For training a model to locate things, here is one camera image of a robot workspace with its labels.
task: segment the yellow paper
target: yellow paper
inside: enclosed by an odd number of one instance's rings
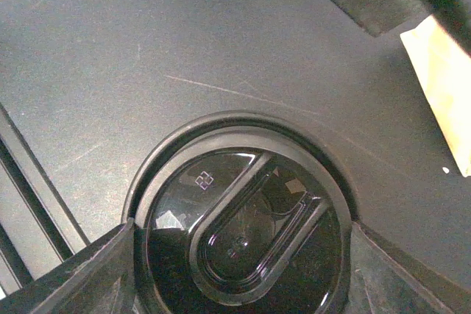
[[[471,175],[471,58],[433,16],[400,37],[461,174]]]

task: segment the circular black object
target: circular black object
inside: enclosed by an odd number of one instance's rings
[[[340,187],[285,126],[231,115],[167,138],[132,184],[140,300],[151,313],[337,313],[351,227]]]

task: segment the paper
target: paper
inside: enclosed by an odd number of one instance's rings
[[[471,175],[471,58],[433,16],[401,39],[461,174]]]

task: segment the black table surface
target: black table surface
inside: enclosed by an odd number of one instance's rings
[[[325,139],[361,220],[470,288],[471,178],[399,38],[424,17],[371,38],[329,0],[0,0],[0,101],[91,240],[165,135],[248,109]]]

